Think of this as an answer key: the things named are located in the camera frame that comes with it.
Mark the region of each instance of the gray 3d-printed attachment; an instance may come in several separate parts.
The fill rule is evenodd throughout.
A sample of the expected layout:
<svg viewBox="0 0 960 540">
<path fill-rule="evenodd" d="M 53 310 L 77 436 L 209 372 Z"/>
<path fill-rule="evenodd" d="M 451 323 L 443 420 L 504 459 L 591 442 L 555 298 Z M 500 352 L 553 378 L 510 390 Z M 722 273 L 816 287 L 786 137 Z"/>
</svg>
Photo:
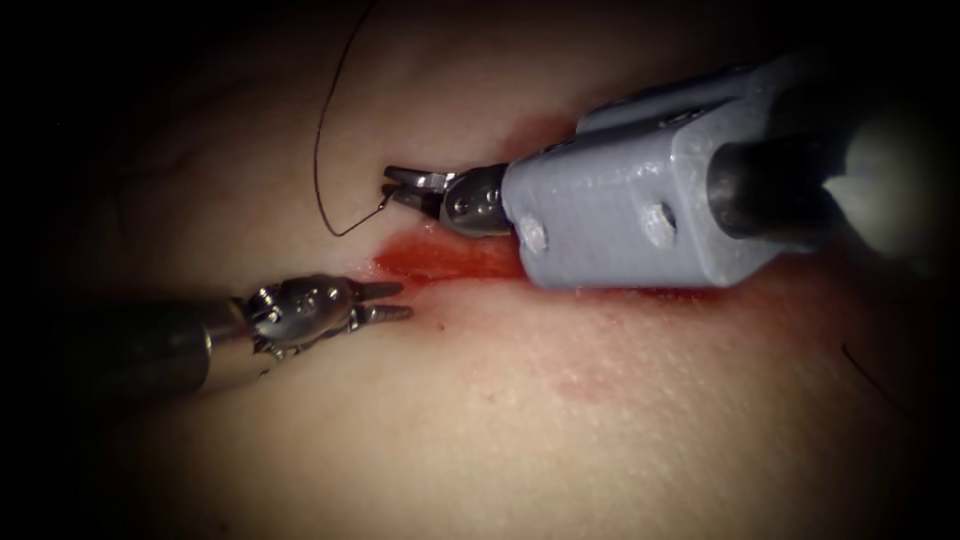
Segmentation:
<svg viewBox="0 0 960 540">
<path fill-rule="evenodd" d="M 707 168 L 732 142 L 762 140 L 798 56 L 642 94 L 585 116 L 571 141 L 510 165 L 506 213 L 544 288 L 727 287 L 793 246 L 735 239 L 707 202 Z"/>
</svg>

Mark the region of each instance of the skin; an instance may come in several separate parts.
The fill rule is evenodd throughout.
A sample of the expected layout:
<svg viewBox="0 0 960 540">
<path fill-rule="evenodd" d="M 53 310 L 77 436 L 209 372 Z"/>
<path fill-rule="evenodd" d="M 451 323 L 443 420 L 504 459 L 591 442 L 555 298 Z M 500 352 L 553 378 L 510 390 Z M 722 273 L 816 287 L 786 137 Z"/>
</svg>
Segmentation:
<svg viewBox="0 0 960 540">
<path fill-rule="evenodd" d="M 321 133 L 331 221 L 376 204 L 386 164 L 515 159 L 596 105 L 764 52 L 744 19 L 688 9 L 384 2 Z M 311 184 L 359 13 L 271 21 L 130 111 L 150 128 L 96 165 L 124 180 L 71 216 L 64 294 L 381 276 L 372 258 L 420 218 L 390 207 L 336 239 Z M 82 462 L 106 514 L 163 537 L 869 537 L 908 492 L 923 430 L 840 346 L 911 409 L 927 374 L 900 297 L 866 281 L 826 253 L 707 297 L 440 284 L 404 297 L 412 321 L 128 418 Z"/>
</svg>

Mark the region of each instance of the dark background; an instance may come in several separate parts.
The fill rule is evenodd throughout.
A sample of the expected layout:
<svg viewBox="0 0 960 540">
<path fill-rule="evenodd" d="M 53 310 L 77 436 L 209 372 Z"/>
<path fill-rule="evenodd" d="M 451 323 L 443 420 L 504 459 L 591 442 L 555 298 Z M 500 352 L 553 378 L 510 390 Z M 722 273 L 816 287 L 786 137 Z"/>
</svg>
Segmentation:
<svg viewBox="0 0 960 540">
<path fill-rule="evenodd" d="M 23 73 L 17 78 L 20 84 L 16 89 L 23 96 L 10 104 L 14 116 L 26 116 L 21 132 L 24 136 L 15 147 L 24 151 L 12 156 L 11 163 L 29 161 L 23 168 L 27 176 L 11 179 L 8 185 L 22 184 L 17 189 L 23 195 L 13 200 L 21 203 L 17 205 L 20 210 L 39 217 L 37 225 L 20 229 L 26 232 L 20 238 L 27 240 L 17 253 L 25 255 L 20 260 L 27 261 L 26 283 L 35 290 L 43 289 L 38 276 L 43 276 L 44 265 L 50 264 L 43 252 L 43 238 L 50 232 L 46 229 L 63 226 L 54 218 L 75 204 L 78 194 L 96 181 L 89 176 L 88 165 L 111 140 L 135 127 L 129 124 L 127 115 L 146 93 L 161 81 L 175 78 L 207 47 L 252 26 L 268 24 L 271 18 L 296 13 L 307 4 L 212 0 L 76 3 L 35 6 L 29 16 L 11 17 L 8 24 L 22 22 L 26 30 L 13 50 Z M 359 13 L 357 2 L 309 4 L 317 9 Z M 945 14 L 927 11 L 921 5 L 900 5 L 897 11 L 888 13 L 878 10 L 875 5 L 851 2 L 758 2 L 756 12 L 758 17 L 788 28 L 787 41 L 824 39 L 842 45 L 845 51 L 863 53 L 865 58 L 884 58 L 881 69 L 905 81 L 906 87 L 927 96 L 931 103 L 942 104 L 944 119 L 951 116 L 956 97 L 949 81 L 956 76 L 952 73 L 956 60 L 950 51 L 956 48 L 951 44 L 957 29 L 950 27 Z M 946 289 L 945 294 L 953 293 Z M 37 339 L 44 337 L 49 336 L 41 333 Z M 953 381 L 949 379 L 948 391 Z M 31 405 L 25 415 L 26 444 L 16 445 L 23 450 L 16 468 L 23 467 L 15 472 L 28 473 L 17 498 L 27 509 L 20 518 L 34 524 L 32 532 L 82 534 L 144 526 L 132 514 L 118 513 L 115 523 L 109 525 L 89 519 L 94 509 L 87 507 L 85 488 L 77 480 L 81 471 L 72 443 L 96 433 L 99 427 L 77 424 L 58 409 L 58 404 L 35 404 L 27 399 L 25 402 Z M 880 536 L 914 537 L 941 528 L 950 530 L 945 528 L 952 517 L 952 507 L 948 507 L 951 497 L 946 493 L 955 485 L 950 458 L 957 454 L 946 441 L 955 426 L 918 423 L 918 430 L 931 427 L 940 434 L 940 440 L 925 460 L 925 481 L 916 493 L 910 518 L 898 525 L 892 519 L 893 511 L 878 516 Z"/>
</svg>

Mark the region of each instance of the blood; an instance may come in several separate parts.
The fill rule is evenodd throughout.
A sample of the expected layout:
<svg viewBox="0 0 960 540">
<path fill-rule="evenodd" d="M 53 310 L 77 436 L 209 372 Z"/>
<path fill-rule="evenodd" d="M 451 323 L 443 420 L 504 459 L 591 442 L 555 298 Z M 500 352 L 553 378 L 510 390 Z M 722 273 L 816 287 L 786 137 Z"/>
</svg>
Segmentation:
<svg viewBox="0 0 960 540">
<path fill-rule="evenodd" d="M 373 262 L 408 288 L 460 279 L 526 279 L 515 236 L 464 238 L 439 224 L 394 234 Z"/>
</svg>

